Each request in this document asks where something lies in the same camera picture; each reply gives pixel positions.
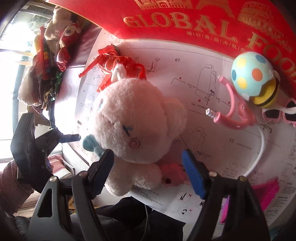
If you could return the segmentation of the operator hand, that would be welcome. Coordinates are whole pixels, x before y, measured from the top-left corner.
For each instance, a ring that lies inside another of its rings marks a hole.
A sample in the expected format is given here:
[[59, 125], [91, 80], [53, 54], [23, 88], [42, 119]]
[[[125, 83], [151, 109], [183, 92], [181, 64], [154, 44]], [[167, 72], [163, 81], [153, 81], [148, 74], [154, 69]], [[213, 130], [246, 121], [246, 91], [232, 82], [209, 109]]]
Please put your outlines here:
[[17, 180], [18, 166], [9, 162], [1, 172], [1, 206], [6, 213], [14, 214], [34, 192], [29, 184]]

